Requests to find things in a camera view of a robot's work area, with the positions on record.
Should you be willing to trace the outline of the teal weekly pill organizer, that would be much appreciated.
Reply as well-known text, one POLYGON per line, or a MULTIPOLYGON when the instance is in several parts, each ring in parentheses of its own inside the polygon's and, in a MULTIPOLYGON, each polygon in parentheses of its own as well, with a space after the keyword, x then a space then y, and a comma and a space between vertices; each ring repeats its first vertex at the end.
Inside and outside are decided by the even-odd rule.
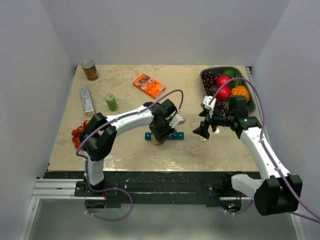
MULTIPOLYGON (((150 137, 151 137, 151 132, 146 132, 144 134, 144 139, 146 141, 151 141, 150 137)), ((175 140, 172 140, 172 141, 182 141, 184 139, 185 139, 185 135, 183 132, 175 132, 175 140)))

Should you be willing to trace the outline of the clear pill bottle yellow capsules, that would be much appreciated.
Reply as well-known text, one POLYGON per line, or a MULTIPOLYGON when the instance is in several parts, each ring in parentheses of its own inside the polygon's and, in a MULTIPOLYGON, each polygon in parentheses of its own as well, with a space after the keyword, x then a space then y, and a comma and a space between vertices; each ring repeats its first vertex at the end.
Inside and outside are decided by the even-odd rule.
POLYGON ((157 146, 162 145, 162 143, 161 143, 160 141, 158 141, 156 138, 152 138, 152 139, 151 139, 151 142, 152 142, 154 145, 157 145, 157 146))

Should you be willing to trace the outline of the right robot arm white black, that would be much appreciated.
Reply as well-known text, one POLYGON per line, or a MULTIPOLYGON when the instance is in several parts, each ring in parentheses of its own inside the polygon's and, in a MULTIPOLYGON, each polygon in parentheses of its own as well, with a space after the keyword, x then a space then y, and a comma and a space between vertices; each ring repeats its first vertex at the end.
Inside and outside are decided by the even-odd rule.
POLYGON ((259 120, 249 116, 244 96, 229 97, 228 110, 227 126, 249 150, 261 179, 245 173, 235 174, 223 183, 223 192, 230 197, 238 192, 245 194, 262 216, 296 211, 303 186, 300 176, 292 175, 277 158, 262 133, 259 120))

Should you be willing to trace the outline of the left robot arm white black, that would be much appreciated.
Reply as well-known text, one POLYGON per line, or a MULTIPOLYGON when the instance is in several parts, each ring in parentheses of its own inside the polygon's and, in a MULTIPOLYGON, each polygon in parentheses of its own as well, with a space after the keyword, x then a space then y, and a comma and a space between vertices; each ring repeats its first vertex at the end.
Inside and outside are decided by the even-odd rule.
POLYGON ((104 190, 104 159, 113 148, 116 137, 139 127, 149 127, 155 140, 162 145, 182 125, 185 118, 174 103, 146 102, 142 106, 118 115, 95 114, 79 135, 85 158, 86 191, 99 196, 104 190))

